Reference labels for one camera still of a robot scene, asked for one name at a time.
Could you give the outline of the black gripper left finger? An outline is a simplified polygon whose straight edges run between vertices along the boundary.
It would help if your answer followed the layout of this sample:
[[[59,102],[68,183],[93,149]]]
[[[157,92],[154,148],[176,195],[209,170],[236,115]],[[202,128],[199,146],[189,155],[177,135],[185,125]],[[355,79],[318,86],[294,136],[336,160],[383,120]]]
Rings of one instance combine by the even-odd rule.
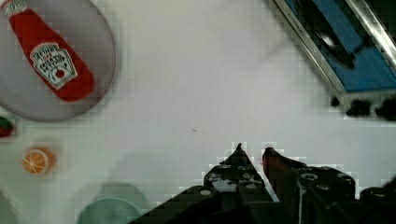
[[[242,149],[242,143],[236,146],[228,158],[206,173],[204,186],[215,189],[223,205],[268,201],[263,179]]]

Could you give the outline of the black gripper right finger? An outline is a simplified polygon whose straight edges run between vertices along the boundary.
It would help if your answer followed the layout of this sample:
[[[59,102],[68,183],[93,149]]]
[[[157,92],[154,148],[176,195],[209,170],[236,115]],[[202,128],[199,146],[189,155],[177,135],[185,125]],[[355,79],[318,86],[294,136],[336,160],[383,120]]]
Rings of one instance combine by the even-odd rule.
[[[356,224],[355,180],[329,166],[314,167],[264,150],[262,167],[292,224]]]

